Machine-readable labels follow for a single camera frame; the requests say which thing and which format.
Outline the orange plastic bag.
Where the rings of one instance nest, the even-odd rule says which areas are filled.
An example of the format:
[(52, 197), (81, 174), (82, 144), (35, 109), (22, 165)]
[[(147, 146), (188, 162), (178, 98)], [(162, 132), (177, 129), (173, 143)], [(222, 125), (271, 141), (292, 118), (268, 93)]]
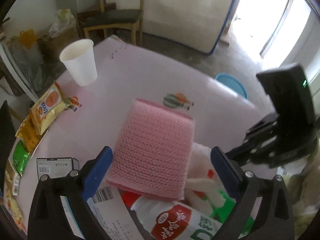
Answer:
[(33, 29), (20, 32), (18, 37), (19, 43), (27, 49), (30, 49), (33, 44), (36, 43), (37, 39)]

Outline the yellow orange snack packet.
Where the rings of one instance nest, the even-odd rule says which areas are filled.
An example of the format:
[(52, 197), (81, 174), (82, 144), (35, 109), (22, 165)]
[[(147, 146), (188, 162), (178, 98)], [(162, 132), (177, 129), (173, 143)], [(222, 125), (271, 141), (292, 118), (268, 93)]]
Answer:
[(53, 83), (31, 107), (31, 118), (38, 135), (43, 135), (59, 114), (70, 106), (58, 83)]

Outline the grey cable box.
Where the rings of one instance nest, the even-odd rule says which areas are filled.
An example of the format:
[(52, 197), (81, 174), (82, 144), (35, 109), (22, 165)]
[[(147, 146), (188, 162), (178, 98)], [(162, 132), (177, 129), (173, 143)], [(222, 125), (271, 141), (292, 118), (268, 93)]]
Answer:
[(79, 161), (75, 158), (37, 158), (37, 176), (38, 179), (46, 174), (50, 178), (65, 177), (72, 170), (79, 170)]

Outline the small green snack packet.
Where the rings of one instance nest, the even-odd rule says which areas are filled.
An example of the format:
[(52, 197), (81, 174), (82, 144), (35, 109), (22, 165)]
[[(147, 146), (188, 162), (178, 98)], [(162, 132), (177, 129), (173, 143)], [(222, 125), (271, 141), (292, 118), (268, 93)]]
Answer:
[(24, 174), (29, 157), (29, 152), (25, 148), (23, 142), (19, 140), (15, 146), (12, 160), (14, 168), (20, 177)]

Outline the brown cardboard box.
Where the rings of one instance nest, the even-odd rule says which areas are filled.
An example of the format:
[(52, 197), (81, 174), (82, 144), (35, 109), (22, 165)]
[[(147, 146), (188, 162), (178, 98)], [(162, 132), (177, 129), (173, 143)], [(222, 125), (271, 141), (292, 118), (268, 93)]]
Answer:
[(58, 59), (61, 51), (78, 39), (78, 32), (75, 29), (70, 28), (56, 38), (51, 38), (49, 35), (39, 38), (37, 44), (45, 57)]

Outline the white paper cup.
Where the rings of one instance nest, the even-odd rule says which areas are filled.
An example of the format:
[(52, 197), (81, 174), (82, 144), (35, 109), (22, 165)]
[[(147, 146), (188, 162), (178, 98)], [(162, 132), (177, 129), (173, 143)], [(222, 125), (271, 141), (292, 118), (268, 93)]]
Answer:
[(91, 39), (80, 39), (66, 46), (59, 55), (60, 61), (81, 87), (86, 87), (97, 79), (93, 46)]

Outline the golden chips packet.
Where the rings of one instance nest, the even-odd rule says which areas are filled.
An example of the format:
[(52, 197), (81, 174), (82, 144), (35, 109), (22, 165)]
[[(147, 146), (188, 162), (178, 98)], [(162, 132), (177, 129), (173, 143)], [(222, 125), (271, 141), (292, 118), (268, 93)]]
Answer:
[(16, 138), (22, 140), (28, 153), (33, 155), (46, 133), (47, 131), (45, 131), (42, 135), (37, 133), (37, 126), (34, 124), (32, 114), (29, 113), (20, 124), (15, 136)]

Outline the wooden chair dark seat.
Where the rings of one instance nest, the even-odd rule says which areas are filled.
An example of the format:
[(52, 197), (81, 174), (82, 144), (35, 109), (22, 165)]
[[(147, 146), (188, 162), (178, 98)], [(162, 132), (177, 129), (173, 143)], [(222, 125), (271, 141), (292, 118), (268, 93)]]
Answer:
[(138, 9), (105, 10), (105, 1), (99, 0), (100, 13), (89, 18), (83, 25), (86, 39), (89, 32), (102, 30), (107, 37), (108, 29), (128, 29), (131, 31), (131, 43), (143, 44), (144, 0), (140, 0)]

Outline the gold white small box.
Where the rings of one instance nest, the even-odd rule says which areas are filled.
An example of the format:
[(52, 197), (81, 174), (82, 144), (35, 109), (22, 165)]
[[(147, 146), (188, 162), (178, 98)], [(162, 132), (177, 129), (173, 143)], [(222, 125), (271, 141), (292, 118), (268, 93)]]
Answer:
[(5, 167), (5, 184), (13, 196), (18, 196), (20, 187), (20, 175), (9, 160), (7, 160)]

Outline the white red-capped drink bottle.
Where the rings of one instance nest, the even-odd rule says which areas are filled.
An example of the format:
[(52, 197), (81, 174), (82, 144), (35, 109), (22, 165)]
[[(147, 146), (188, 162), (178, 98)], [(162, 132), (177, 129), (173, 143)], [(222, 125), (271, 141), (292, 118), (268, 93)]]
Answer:
[(181, 202), (165, 202), (125, 191), (122, 199), (154, 239), (213, 239), (222, 224)]

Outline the white blue-edged mattress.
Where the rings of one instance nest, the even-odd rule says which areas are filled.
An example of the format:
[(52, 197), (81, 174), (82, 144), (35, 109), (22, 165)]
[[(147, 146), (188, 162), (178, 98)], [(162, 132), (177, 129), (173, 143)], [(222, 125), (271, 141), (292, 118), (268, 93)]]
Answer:
[(144, 32), (211, 54), (235, 0), (145, 0)]

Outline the pink knitted cloth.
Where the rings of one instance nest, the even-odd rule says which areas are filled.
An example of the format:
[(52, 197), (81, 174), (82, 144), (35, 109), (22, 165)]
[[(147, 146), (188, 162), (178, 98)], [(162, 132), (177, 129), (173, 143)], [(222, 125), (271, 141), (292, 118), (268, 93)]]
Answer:
[(182, 200), (194, 133), (190, 116), (136, 99), (120, 129), (106, 181), (146, 197)]

